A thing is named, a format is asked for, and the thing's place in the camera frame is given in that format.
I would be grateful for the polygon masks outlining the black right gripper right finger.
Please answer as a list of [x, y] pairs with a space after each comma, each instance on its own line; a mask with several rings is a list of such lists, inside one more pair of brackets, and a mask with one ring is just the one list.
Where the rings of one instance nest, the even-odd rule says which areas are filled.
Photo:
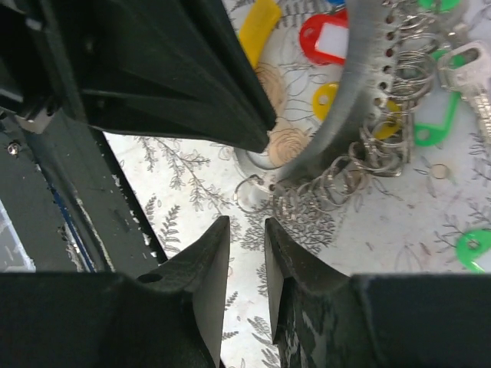
[[283, 367], [488, 367], [487, 274], [347, 276], [265, 222], [272, 342]]

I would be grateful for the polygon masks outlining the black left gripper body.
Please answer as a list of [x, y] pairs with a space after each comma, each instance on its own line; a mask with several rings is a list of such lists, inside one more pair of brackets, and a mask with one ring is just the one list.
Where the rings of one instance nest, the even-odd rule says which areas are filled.
[[47, 104], [83, 119], [81, 1], [1, 3], [1, 111]]

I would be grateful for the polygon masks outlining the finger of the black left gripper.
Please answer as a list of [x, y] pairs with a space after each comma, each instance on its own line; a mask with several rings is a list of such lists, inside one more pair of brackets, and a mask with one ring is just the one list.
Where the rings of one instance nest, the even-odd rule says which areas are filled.
[[262, 152], [275, 111], [221, 1], [90, 1], [80, 92], [109, 133], [209, 140]]

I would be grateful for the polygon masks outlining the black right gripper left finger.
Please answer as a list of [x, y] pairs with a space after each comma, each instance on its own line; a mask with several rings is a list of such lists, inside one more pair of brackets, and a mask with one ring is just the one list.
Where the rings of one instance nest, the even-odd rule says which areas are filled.
[[1, 276], [3, 367], [219, 367], [230, 220], [158, 268]]

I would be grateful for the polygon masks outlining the floral table mat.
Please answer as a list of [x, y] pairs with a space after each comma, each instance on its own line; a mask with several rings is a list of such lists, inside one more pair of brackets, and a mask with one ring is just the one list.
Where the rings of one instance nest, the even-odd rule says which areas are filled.
[[[321, 124], [311, 102], [338, 81], [337, 66], [319, 67], [298, 44], [302, 24], [327, 13], [325, 1], [281, 1], [282, 16], [258, 67], [278, 111], [273, 147], [252, 160], [275, 168], [291, 159]], [[435, 83], [417, 110], [417, 124], [449, 134], [414, 150], [399, 178], [370, 177], [347, 203], [327, 215], [304, 206], [282, 225], [299, 244], [346, 274], [458, 272], [454, 246], [470, 228], [490, 227], [490, 147], [470, 106]], [[207, 141], [109, 135], [163, 250], [173, 256], [219, 215], [231, 223], [222, 360], [227, 367], [277, 367], [271, 342], [264, 258], [268, 195], [247, 179], [229, 146]]]

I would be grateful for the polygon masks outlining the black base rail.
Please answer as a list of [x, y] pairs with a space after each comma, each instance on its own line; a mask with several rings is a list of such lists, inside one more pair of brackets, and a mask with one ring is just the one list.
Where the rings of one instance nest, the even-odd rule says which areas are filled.
[[102, 132], [63, 113], [41, 134], [14, 117], [1, 127], [41, 171], [87, 270], [137, 277], [167, 260]]

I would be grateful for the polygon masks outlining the spiral keyring with yellow handle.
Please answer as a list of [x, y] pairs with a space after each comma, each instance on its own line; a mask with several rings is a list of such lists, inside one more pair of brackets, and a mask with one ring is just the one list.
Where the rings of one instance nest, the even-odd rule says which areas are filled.
[[348, 57], [324, 123], [291, 162], [249, 181], [265, 190], [261, 210], [294, 219], [345, 204], [372, 176], [395, 177], [410, 161], [414, 111], [435, 81], [460, 93], [490, 136], [484, 78], [488, 49], [468, 41], [461, 2], [349, 1]]

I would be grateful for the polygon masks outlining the green tag key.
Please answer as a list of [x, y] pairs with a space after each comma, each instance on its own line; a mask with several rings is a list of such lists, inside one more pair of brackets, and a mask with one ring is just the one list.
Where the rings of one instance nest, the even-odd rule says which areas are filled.
[[490, 273], [490, 230], [463, 233], [456, 241], [456, 257], [468, 271]]

